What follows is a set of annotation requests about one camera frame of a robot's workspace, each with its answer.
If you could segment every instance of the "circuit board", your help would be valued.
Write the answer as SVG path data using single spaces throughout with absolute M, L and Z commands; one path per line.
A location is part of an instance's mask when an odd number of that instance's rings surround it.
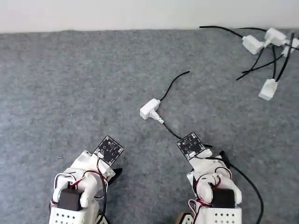
M 206 148 L 197 135 L 192 132 L 177 142 L 178 148 L 181 150 L 187 160 L 204 151 Z
M 123 150 L 124 148 L 120 144 L 107 135 L 93 153 L 111 166 L 121 155 Z

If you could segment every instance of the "carpet floor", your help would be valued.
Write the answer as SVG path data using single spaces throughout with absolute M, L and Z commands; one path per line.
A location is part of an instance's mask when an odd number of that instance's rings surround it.
M 177 139 L 139 109 L 187 70 L 160 116 L 178 135 L 194 131 L 215 154 L 227 152 L 263 196 L 262 223 L 297 223 L 299 52 L 271 101 L 258 93 L 273 66 L 235 81 L 256 58 L 240 38 L 215 29 L 1 34 L 1 223 L 48 223 L 55 175 L 108 134 L 125 148 L 114 164 L 123 174 L 107 193 L 110 222 L 173 224 L 193 198 L 191 166 Z M 271 60 L 269 48 L 259 64 Z M 233 175 L 243 223 L 253 224 L 258 198 Z

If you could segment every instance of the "cable connector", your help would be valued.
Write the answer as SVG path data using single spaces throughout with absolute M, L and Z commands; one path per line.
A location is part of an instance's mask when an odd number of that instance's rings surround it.
M 286 35 L 278 31 L 277 29 L 270 28 L 267 30 L 265 35 L 264 47 L 267 47 L 271 43 L 280 47 L 285 44 L 285 40 L 286 40 Z
M 144 105 L 140 109 L 140 116 L 146 120 L 147 118 L 149 118 L 150 113 L 152 111 L 156 111 L 156 109 L 158 109 L 159 105 L 160 105 L 160 100 L 151 99 L 149 102 L 147 102 L 146 105 Z
M 285 41 L 285 43 L 286 44 L 288 44 L 288 45 L 290 45 L 290 42 L 291 41 L 289 41 L 289 40 L 286 40 Z M 288 45 L 286 45 L 285 46 L 285 49 L 282 51 L 282 53 L 281 54 L 283 54 L 284 55 L 284 57 L 286 57 L 287 55 L 288 55 L 288 51 L 289 51 L 289 46 Z M 299 39 L 297 39 L 297 38 L 294 38 L 293 39 L 293 43 L 292 43 L 292 49 L 291 49 L 291 52 L 290 52 L 290 54 L 291 53 L 293 53 L 293 51 L 295 50 L 294 48 L 297 48 L 299 46 Z
M 149 113 L 149 117 L 150 117 L 150 118 L 153 118 L 154 120 L 159 121 L 161 124 L 164 123 L 164 120 L 163 120 L 163 119 L 159 116 L 159 114 L 158 114 L 156 111 L 154 111 L 154 110 L 152 110 L 152 111 Z
M 256 55 L 263 48 L 264 42 L 258 41 L 252 35 L 244 36 L 242 40 L 243 46 L 253 55 Z
M 271 100 L 277 89 L 277 85 L 278 82 L 276 82 L 275 79 L 267 79 L 266 82 L 263 84 L 263 87 L 258 96 L 268 101 Z

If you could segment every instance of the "black cable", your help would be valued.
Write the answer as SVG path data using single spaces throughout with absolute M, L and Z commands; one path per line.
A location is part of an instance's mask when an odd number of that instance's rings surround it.
M 261 69 L 261 68 L 264 68 L 264 67 L 266 67 L 266 66 L 268 66 L 269 64 L 272 64 L 272 63 L 274 63 L 275 61 L 278 61 L 280 58 L 282 58 L 284 55 L 280 55 L 278 58 L 276 58 L 276 60 L 273 60 L 273 61 L 271 61 L 271 62 L 269 62 L 269 63 L 266 63 L 266 64 L 264 64 L 264 65 L 262 65 L 262 66 L 260 66 L 260 67 L 257 67 L 257 68 L 255 68 L 255 69 L 252 69 L 250 72 L 252 72 L 252 71 L 255 71 L 255 70 L 258 70 L 258 69 Z
M 183 75 L 185 75 L 185 74 L 188 74 L 188 73 L 190 73 L 190 71 L 186 71 L 186 72 L 184 72 L 184 73 L 178 75 L 177 77 L 175 77 L 175 78 L 173 79 L 173 81 L 170 83 L 170 85 L 169 85 L 169 87 L 168 87 L 166 93 L 165 93 L 164 96 L 160 99 L 160 101 L 164 100 L 164 98 L 165 98 L 166 95 L 168 94 L 168 92 L 169 92 L 169 90 L 170 90 L 172 84 L 173 84 L 178 78 L 180 78 L 181 76 L 183 76 Z
M 200 26 L 199 28 L 218 28 L 218 29 L 223 29 L 223 30 L 226 30 L 226 31 L 228 31 L 228 32 L 230 32 L 230 33 L 232 33 L 232 34 L 240 37 L 240 38 L 243 38 L 243 36 L 241 34 L 235 32 L 235 31 L 233 31 L 231 29 L 225 28 L 225 27 L 219 27 L 219 26 Z
M 286 43 L 286 46 L 289 46 L 290 47 L 290 44 L 287 44 Z M 295 50 L 299 50 L 299 48 L 296 48 L 296 47 L 292 47 L 293 49 L 295 49 Z
M 107 194 L 106 194 L 106 189 L 105 189 L 105 181 L 104 181 L 104 177 L 103 174 L 101 173 L 100 169 L 99 169 L 99 161 L 100 158 L 98 157 L 98 161 L 97 161 L 97 169 L 102 181 L 102 185 L 103 185 L 103 192 L 104 192 L 104 204 L 103 204 L 103 212 L 101 214 L 101 218 L 98 220 L 97 224 L 100 224 L 101 221 L 103 220 L 104 216 L 105 216 L 105 212 L 106 212 L 106 205 L 107 205 Z
M 203 158 L 203 159 L 207 159 L 207 160 L 220 160 L 222 162 L 225 162 L 227 163 L 227 161 L 224 161 L 223 159 L 221 158 L 217 158 L 217 157 L 206 157 L 206 158 Z M 260 200 L 260 204 L 261 204 L 261 211 L 260 211 L 260 214 L 258 216 L 258 219 L 256 221 L 256 224 L 260 224 L 261 223 L 261 220 L 262 220 L 262 217 L 263 217 L 263 198 L 260 194 L 260 192 L 258 191 L 257 187 L 254 185 L 254 183 L 241 171 L 239 170 L 236 166 L 234 166 L 233 164 L 231 164 L 229 162 L 229 165 L 235 170 L 237 171 L 239 174 L 241 174 L 241 176 L 243 176 L 247 181 L 248 183 L 252 186 L 253 190 L 256 192 L 257 194 L 257 197 L 258 199 Z
M 179 137 L 178 135 L 176 135 L 171 129 L 170 129 L 170 127 L 168 127 L 168 125 L 164 122 L 163 123 L 163 125 L 164 125 L 164 127 L 166 127 L 166 129 L 174 136 L 174 137 L 176 137 L 176 138 L 178 138 L 178 139 L 182 139 L 181 137 Z
M 246 72 L 246 73 L 244 73 L 243 75 L 241 75 L 240 77 L 238 77 L 238 78 L 236 79 L 236 81 L 240 80 L 241 78 L 243 78 L 244 76 L 246 76 L 247 74 L 249 74 L 249 73 L 253 70 L 253 68 L 255 67 L 256 63 L 257 63 L 258 60 L 260 59 L 260 57 L 261 57 L 261 55 L 262 55 L 264 49 L 265 49 L 265 48 L 262 48 L 262 49 L 261 49 L 261 51 L 260 51 L 260 53 L 259 53 L 259 55 L 258 55 L 258 57 L 257 57 L 257 59 L 256 59 L 256 62 L 254 62 L 253 66 L 248 70 L 248 72 Z
M 260 30 L 263 32 L 267 32 L 267 30 L 262 29 L 262 28 L 256 28 L 256 27 L 243 27 L 243 28 L 239 28 L 239 29 L 253 29 L 253 30 Z
M 259 31 L 267 32 L 266 29 L 256 28 L 256 27 L 243 27 L 243 28 L 240 28 L 240 29 L 252 29 L 252 30 L 259 30 Z M 273 76 L 272 76 L 272 78 L 275 79 L 277 63 L 276 63 L 276 52 L 275 52 L 275 46 L 274 45 L 272 45 L 272 52 L 273 52 L 273 58 L 274 58 L 274 60 L 273 60 L 273 62 L 274 62 L 274 68 L 273 68 Z
M 273 57 L 274 57 L 274 68 L 273 68 L 273 75 L 272 75 L 272 78 L 275 79 L 275 76 L 276 76 L 276 52 L 275 52 L 275 46 L 272 45 L 272 52 L 273 52 Z
M 290 46 L 292 46 L 292 44 L 293 44 L 294 36 L 295 36 L 295 33 L 292 33 L 291 34 Z M 275 80 L 276 82 L 278 82 L 280 80 L 283 72 L 285 71 L 286 65 L 288 64 L 289 59 L 290 59 L 290 55 L 291 55 L 291 48 L 289 48 L 289 50 L 288 50 L 288 54 L 286 55 L 286 58 L 285 58 L 285 63 L 283 64 L 283 66 L 280 70 L 280 73 L 279 73 L 277 79 Z
M 174 137 L 176 137 L 176 138 L 178 138 L 178 139 L 182 139 L 181 137 L 179 137 L 177 134 L 175 134 L 172 130 L 171 130 L 171 128 L 170 127 L 168 127 L 168 125 L 164 122 L 163 123 L 163 125 L 164 125 L 164 127 L 166 127 L 166 129 L 174 136 Z M 204 144 L 204 146 L 205 147 L 207 147 L 207 148 L 213 148 L 213 146 L 211 146 L 211 145 L 207 145 L 207 144 Z

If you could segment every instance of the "robotic hand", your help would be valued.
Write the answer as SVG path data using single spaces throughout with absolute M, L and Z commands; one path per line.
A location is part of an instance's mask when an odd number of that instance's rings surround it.
M 123 152 L 123 147 L 107 136 L 93 154 L 83 153 L 54 180 L 50 202 L 49 224 L 108 224 L 105 217 L 106 193 L 122 172 L 110 166 Z M 96 196 L 103 191 L 103 196 Z M 97 200 L 104 199 L 103 211 Z
M 211 150 L 194 133 L 182 139 L 178 146 L 193 167 L 187 178 L 195 200 L 188 201 L 193 214 L 185 213 L 177 223 L 241 224 L 242 210 L 237 205 L 242 202 L 242 193 L 232 181 L 229 165 L 226 166 L 229 163 L 224 162 L 228 160 L 225 153 L 222 151 L 213 159 Z

